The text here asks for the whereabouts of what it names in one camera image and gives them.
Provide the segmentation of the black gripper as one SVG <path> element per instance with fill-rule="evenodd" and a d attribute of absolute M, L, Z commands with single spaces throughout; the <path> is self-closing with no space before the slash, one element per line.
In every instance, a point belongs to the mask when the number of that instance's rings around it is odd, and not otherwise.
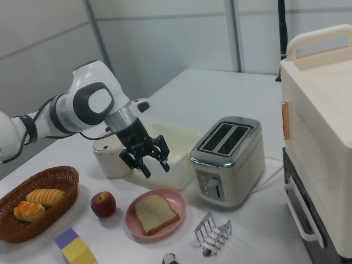
<path fill-rule="evenodd" d="M 144 164 L 143 157 L 151 156 L 159 161 L 165 172 L 169 172 L 170 150 L 162 135 L 152 139 L 140 120 L 135 120 L 127 128 L 116 132 L 116 135 L 125 147 L 119 157 L 130 169 L 138 169 L 149 178 L 151 172 Z"/>

